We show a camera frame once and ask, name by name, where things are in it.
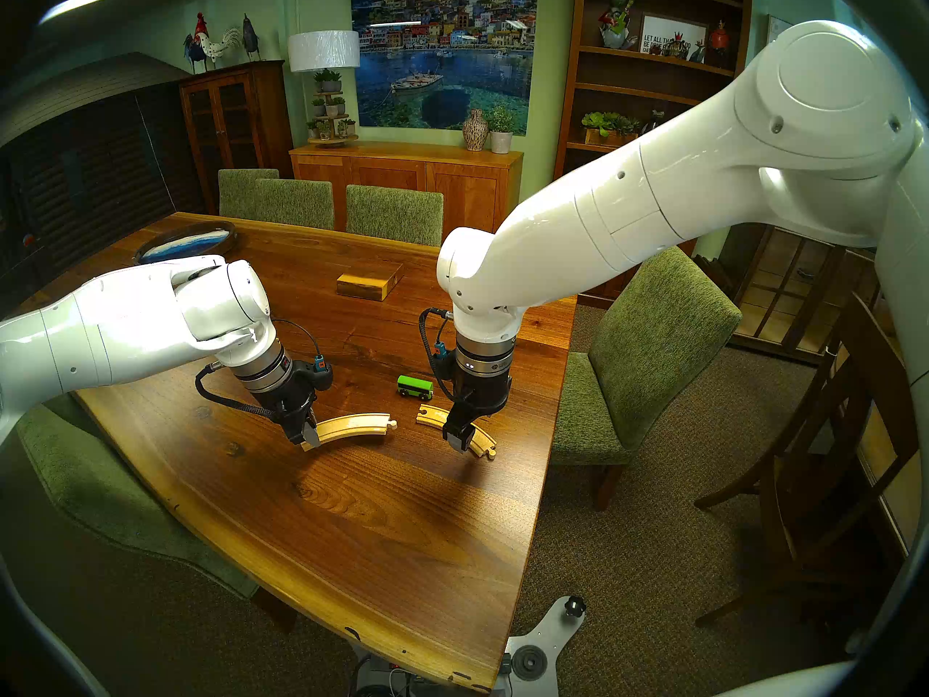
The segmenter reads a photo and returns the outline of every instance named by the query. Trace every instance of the lamp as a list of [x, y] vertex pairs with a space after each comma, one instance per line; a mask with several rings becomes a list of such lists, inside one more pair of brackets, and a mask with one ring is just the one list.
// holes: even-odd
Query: lamp
[[360, 67], [358, 33], [326, 30], [291, 34], [287, 40], [291, 72]]

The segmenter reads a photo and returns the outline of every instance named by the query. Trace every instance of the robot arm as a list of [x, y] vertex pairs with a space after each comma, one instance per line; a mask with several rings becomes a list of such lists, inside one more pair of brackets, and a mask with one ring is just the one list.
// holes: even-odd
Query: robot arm
[[[132, 382], [216, 355], [295, 443], [318, 446], [315, 390], [332, 383], [318, 356], [291, 360], [267, 295], [243, 260], [189, 257], [119, 269], [58, 302], [0, 323], [0, 441], [40, 402], [73, 390]], [[204, 390], [208, 399], [237, 406]]]
[[455, 229], [438, 282], [457, 346], [446, 439], [506, 404], [527, 307], [574, 295], [652, 254], [754, 221], [836, 244], [878, 244], [922, 125], [886, 55], [836, 22], [786, 30], [727, 88], [542, 189], [496, 234]]

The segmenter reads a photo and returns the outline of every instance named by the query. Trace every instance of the curved wooden track piece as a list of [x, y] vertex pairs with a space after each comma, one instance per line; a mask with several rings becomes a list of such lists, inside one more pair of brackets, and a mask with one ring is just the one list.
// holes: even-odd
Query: curved wooden track piece
[[[341, 440], [344, 437], [358, 437], [362, 434], [387, 434], [388, 429], [396, 429], [397, 420], [391, 419], [385, 413], [363, 413], [362, 415], [343, 415], [326, 419], [316, 425], [316, 433], [320, 437], [320, 444]], [[305, 452], [313, 449], [309, 444], [303, 443]]]
[[[442, 429], [448, 417], [448, 410], [443, 410], [441, 407], [432, 407], [428, 404], [420, 404], [416, 422], [420, 425], [429, 425], [430, 427]], [[474, 430], [474, 437], [471, 438], [471, 452], [478, 457], [486, 457], [492, 462], [493, 458], [497, 456], [497, 440], [477, 425], [474, 425]]]

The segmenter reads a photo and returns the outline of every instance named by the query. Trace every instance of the toy bus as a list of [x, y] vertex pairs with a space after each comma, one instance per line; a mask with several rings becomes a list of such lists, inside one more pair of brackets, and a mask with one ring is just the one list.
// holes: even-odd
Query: toy bus
[[432, 399], [432, 382], [400, 375], [397, 377], [397, 392], [404, 397], [418, 397], [421, 400]]

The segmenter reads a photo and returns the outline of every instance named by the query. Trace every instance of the carpet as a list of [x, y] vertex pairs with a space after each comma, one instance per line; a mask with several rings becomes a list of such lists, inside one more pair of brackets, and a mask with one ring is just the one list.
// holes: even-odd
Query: carpet
[[[602, 313], [578, 307], [572, 350]], [[549, 469], [513, 634], [561, 595], [585, 598], [557, 662], [563, 697], [703, 697], [841, 658], [846, 635], [800, 624], [786, 602], [693, 626], [765, 569], [754, 497], [711, 512], [693, 499], [755, 460], [812, 373], [725, 347], [655, 423], [606, 512], [591, 509], [585, 468]], [[96, 540], [56, 513], [17, 449], [0, 460], [0, 549], [26, 601], [114, 697], [344, 694], [354, 655], [341, 637], [302, 616], [282, 634], [197, 572]]]

